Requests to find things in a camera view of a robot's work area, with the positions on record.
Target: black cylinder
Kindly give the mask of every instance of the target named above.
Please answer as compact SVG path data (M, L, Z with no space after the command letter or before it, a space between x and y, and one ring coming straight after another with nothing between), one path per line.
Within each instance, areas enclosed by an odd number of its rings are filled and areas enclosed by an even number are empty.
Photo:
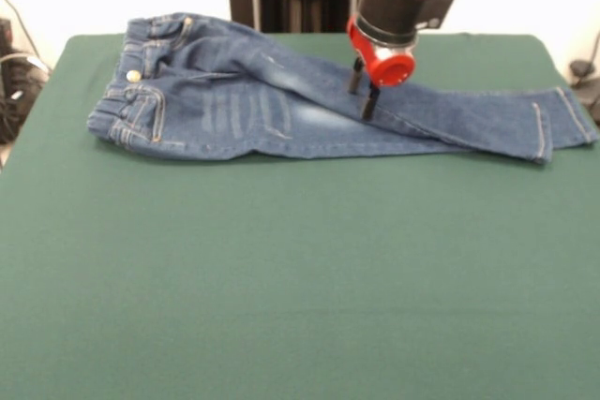
M356 25L385 44L412 43L415 26L426 0L359 0Z

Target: green cloth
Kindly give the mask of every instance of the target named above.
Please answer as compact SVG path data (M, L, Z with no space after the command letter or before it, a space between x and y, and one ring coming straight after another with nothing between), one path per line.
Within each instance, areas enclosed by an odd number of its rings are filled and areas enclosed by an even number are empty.
M0 176L0 399L600 398L600 150L135 156L85 128L121 40L68 43ZM416 57L434 87L561 83L533 37Z

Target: elastic waistband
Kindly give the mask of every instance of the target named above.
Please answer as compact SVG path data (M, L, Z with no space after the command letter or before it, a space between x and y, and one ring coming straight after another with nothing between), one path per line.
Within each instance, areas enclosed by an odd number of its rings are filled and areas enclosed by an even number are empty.
M147 94L154 90L144 86L143 81L155 77L155 62L160 55L182 46L191 25L207 19L199 15L173 13L130 20L112 79L102 99L88 116L89 131L104 140L114 140L113 131L124 119L127 104L140 92Z

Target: jeans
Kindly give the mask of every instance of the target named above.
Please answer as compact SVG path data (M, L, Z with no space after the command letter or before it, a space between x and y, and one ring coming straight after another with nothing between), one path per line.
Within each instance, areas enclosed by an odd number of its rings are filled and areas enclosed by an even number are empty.
M87 127L134 153L192 160L478 151L547 163L554 149L598 140L574 94L559 87L460 93L406 82L383 88L365 123L368 80L349 94L351 74L235 22L136 19Z

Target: seam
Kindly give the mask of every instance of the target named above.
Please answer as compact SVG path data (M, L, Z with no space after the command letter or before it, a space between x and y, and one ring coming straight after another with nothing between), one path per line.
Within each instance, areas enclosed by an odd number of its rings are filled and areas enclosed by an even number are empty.
M138 138L141 138L144 141L153 142L152 140L149 140L147 136L144 136L142 133L139 133L134 130L128 130L128 132L130 135L137 136ZM181 142L181 141L161 141L160 143L161 144L170 144L170 145L181 145L184 147L187 145L185 142Z
M136 126L138 126L138 121L140 120L140 117L142 116L142 112L146 108L147 104L148 104L148 97L144 97L143 98L143 103L140 106L140 110L135 115L135 118L133 119L133 122L131 123L131 127L135 128Z
M445 133L442 133L440 131L437 131L437 130L434 130L433 132L428 131L428 130L424 129L422 126L417 125L417 124L415 124L415 123L413 123L413 122L411 122L411 121L403 118L402 116L398 116L398 115L392 113L391 111L384 110L380 106L376 106L375 110L383 112L383 113L387 114L388 116L391 116L395 120L398 120L400 122L405 122L406 124L408 124L412 128L415 128L417 131L421 131L421 132L425 133L426 135L428 135L428 136L430 136L430 137L432 137L434 139L437 139L439 141L446 142L446 143L449 143L449 144L452 144L452 145L462 145L464 147L468 147L468 148L471 148L471 149L478 149L479 148L478 146L475 146L473 144L469 144L469 143L461 140L460 138L450 137L450 136L448 136Z
M194 23L193 20L191 20L189 22L182 20L183 27L181 29L181 33L179 34L179 37L177 37L175 42L172 44L173 50L176 51L177 49L179 49L180 47L182 47L185 44L186 39L188 38L188 35L189 35L189 31L191 30L191 26L193 23Z
M147 47L143 48L143 77L150 78L151 77L151 67L150 67L150 50Z
M544 126L542 125L542 112L540 111L540 106L533 102L533 109L535 110L535 117L537 119L537 131L539 133L540 140L540 150L537 153L537 159L542 159L544 156L544 151L546 150L546 138L544 138Z
M566 108L569 110L569 113L571 114L571 117L573 118L573 121L575 122L577 128L579 129L579 131L581 132L581 134L584 136L585 141L587 143L592 142L592 137L590 136L590 134L586 131L585 126L583 126L583 124L579 121L577 115L575 114L575 110L573 110L573 106L569 103L569 101L566 98L566 95L563 91L562 88L556 88L556 91L559 93L562 103L564 103L564 105L566 106Z

